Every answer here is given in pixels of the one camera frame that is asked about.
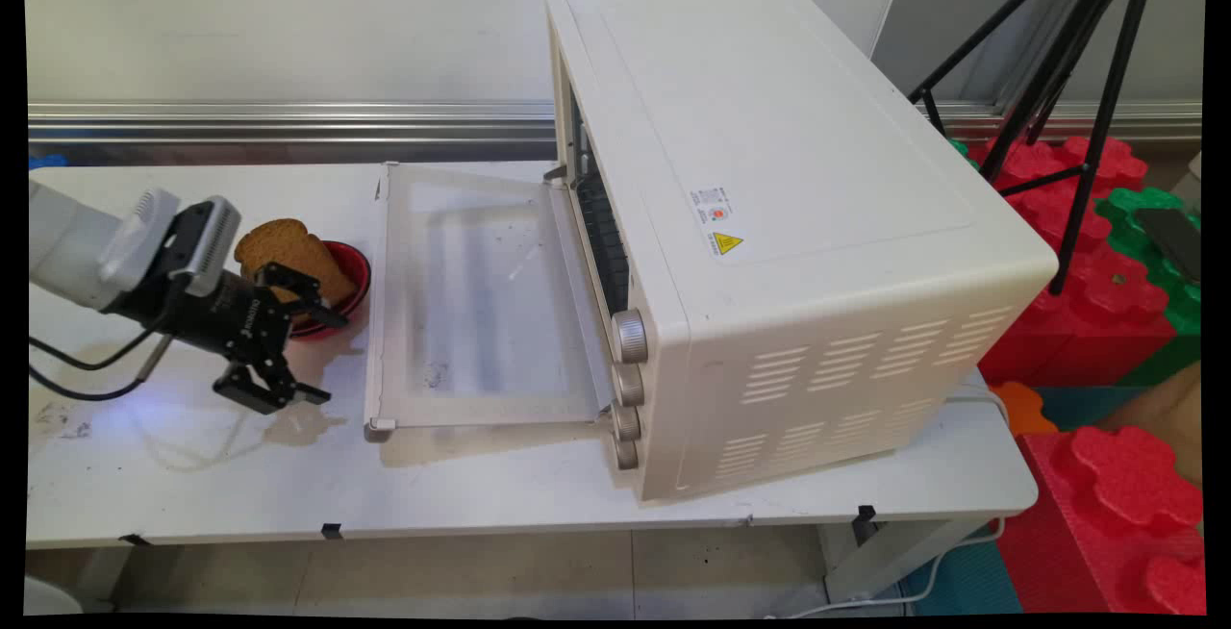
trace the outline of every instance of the product label sticker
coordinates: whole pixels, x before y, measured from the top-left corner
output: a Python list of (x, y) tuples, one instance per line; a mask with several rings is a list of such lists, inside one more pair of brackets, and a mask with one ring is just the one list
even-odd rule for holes
[(744, 238), (731, 235), (732, 230), (739, 231), (739, 217), (725, 187), (694, 190), (688, 194), (710, 255), (724, 257), (744, 242)]

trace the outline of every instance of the tiled floor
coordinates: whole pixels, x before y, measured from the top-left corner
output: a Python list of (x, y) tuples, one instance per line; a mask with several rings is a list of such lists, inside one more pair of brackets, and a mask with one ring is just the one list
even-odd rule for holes
[(810, 526), (154, 547), (133, 550), (114, 599), (122, 612), (745, 619), (825, 603), (824, 569)]

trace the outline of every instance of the toast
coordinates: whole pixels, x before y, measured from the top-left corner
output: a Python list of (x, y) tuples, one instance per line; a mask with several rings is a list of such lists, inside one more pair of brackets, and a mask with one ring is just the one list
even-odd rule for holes
[[(244, 278), (254, 279), (256, 271), (277, 262), (303, 274), (320, 279), (320, 297), (330, 308), (337, 305), (356, 292), (356, 286), (347, 278), (334, 261), (325, 242), (308, 231), (303, 222), (294, 218), (281, 218), (266, 222), (244, 235), (235, 244), (235, 261), (240, 265)], [(282, 288), (272, 288), (278, 302), (288, 303), (298, 295)]]

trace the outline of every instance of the oven control knob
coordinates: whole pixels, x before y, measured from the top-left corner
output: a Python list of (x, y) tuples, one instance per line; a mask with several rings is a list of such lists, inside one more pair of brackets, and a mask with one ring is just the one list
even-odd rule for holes
[(633, 470), (633, 468), (636, 468), (636, 444), (633, 442), (620, 442), (612, 433), (612, 447), (616, 449), (616, 468), (620, 470)]
[(612, 430), (620, 442), (640, 439), (641, 420), (638, 419), (636, 409), (612, 405)]
[(635, 364), (613, 364), (612, 377), (616, 379), (616, 398), (619, 405), (628, 407), (645, 405), (641, 371)]
[(612, 336), (616, 339), (616, 362), (636, 364), (650, 357), (645, 347), (645, 325), (635, 309), (612, 314)]

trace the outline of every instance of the white table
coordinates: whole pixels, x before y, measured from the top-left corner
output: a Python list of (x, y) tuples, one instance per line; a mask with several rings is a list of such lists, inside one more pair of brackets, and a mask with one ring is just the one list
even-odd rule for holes
[[(550, 167), (455, 166), (527, 181)], [(241, 231), (294, 217), (323, 239), (371, 255), (380, 225), (372, 204), (384, 170), (43, 169), (31, 178), (116, 215), (144, 187), (164, 187), (183, 204), (227, 196), (244, 218)], [(591, 425), (401, 428), (388, 443), (372, 444), (362, 428), (368, 327), (364, 305), (346, 332), (293, 343), (288, 358), (297, 378), (334, 398), (271, 416), (214, 395), (222, 358), (181, 343), (171, 345), (140, 389), (105, 404), (58, 398), (31, 380), (27, 549), (127, 547), (127, 535), (154, 545), (310, 540), (321, 539), (326, 524), (339, 524), (343, 538), (828, 524), (849, 523), (860, 505), (874, 506), (875, 521), (896, 523), (830, 560), (827, 586), (840, 598), (878, 592), (987, 519), (1029, 507), (1038, 494), (1000, 412), (980, 403), (944, 406), (894, 454), (668, 503), (636, 501), (629, 476), (609, 465), (604, 435)], [(138, 327), (31, 286), (30, 331), (97, 358)], [(126, 384), (151, 346), (92, 374), (36, 350), (31, 361), (62, 384), (96, 391)], [(977, 395), (977, 374), (970, 384), (959, 391)]]

